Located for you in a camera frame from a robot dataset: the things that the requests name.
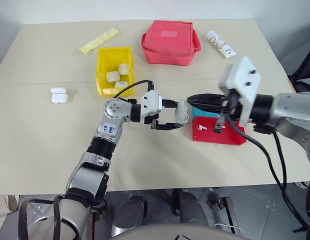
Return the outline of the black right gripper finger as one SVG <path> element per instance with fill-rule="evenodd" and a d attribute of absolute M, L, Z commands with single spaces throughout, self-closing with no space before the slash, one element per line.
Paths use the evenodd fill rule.
<path fill-rule="evenodd" d="M 223 99 L 222 94 L 204 93 L 195 94 L 187 98 L 188 103 L 220 103 Z"/>
<path fill-rule="evenodd" d="M 221 101 L 189 101 L 188 102 L 192 107 L 200 109 L 204 112 L 220 113 L 222 111 L 222 102 Z"/>

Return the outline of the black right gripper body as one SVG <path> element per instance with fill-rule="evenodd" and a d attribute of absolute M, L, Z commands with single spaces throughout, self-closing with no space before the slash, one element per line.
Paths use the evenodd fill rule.
<path fill-rule="evenodd" d="M 240 94 L 236 90 L 230 90 L 228 95 L 223 95 L 223 99 L 221 100 L 221 112 L 219 113 L 219 117 L 214 126 L 214 132 L 221 133 L 224 127 L 224 123 L 226 121 L 226 116 L 229 116 L 232 112 L 235 111 L 238 101 L 240 98 Z"/>

